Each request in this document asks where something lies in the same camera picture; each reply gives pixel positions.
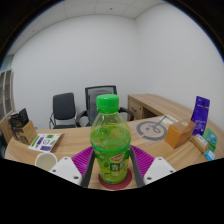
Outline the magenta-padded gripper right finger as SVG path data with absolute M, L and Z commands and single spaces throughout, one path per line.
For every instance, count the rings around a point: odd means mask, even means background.
M 143 187 L 176 172 L 163 157 L 154 158 L 136 146 L 130 146 L 130 157 L 138 187 Z

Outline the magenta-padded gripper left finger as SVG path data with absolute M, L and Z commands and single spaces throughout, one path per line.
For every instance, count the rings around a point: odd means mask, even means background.
M 63 157 L 50 170 L 50 173 L 76 185 L 87 187 L 90 182 L 94 159 L 94 149 L 89 147 L 73 157 Z

